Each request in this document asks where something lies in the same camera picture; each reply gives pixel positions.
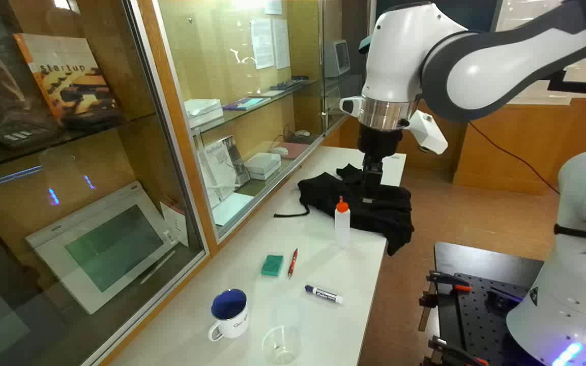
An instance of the book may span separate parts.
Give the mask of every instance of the book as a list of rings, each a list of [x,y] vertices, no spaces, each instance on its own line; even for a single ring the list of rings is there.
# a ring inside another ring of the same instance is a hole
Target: book
[[[17,33],[15,41],[56,122],[73,131],[116,122],[119,104],[85,39]]]

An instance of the poster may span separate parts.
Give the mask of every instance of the poster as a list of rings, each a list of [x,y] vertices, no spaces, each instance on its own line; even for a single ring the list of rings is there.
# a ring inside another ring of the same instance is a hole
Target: poster
[[[292,68],[286,20],[272,18],[272,39],[275,39],[275,65],[277,65],[277,70]]]
[[[275,65],[272,56],[272,23],[271,18],[255,18],[253,23],[253,56],[255,68],[266,70]]]

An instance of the display case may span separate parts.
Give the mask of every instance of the display case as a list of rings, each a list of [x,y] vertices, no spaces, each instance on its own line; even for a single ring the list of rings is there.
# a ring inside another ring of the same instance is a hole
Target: display case
[[[209,257],[119,0],[0,0],[0,365],[89,365]]]
[[[103,360],[221,250],[339,120],[341,6],[0,0],[0,365]]]
[[[321,3],[130,0],[130,11],[223,243],[328,131]]]

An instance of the mug handle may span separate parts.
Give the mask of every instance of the mug handle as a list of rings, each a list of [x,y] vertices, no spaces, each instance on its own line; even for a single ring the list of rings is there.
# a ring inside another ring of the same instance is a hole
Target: mug handle
[[[218,330],[218,323],[213,323],[207,331],[209,342],[218,342],[223,338],[223,333]]]
[[[355,119],[362,116],[362,98],[341,98],[338,108]]]

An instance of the screen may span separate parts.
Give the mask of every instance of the screen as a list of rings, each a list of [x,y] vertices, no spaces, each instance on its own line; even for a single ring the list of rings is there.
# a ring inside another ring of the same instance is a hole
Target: screen
[[[418,0],[377,0],[377,18],[394,6]],[[472,33],[490,33],[496,26],[500,0],[433,0],[436,6]]]
[[[335,57],[338,57],[338,68],[341,72],[348,72],[351,70],[351,51],[348,51],[346,41],[335,44]]]
[[[68,245],[68,253],[103,293],[159,246],[162,240],[135,205]]]

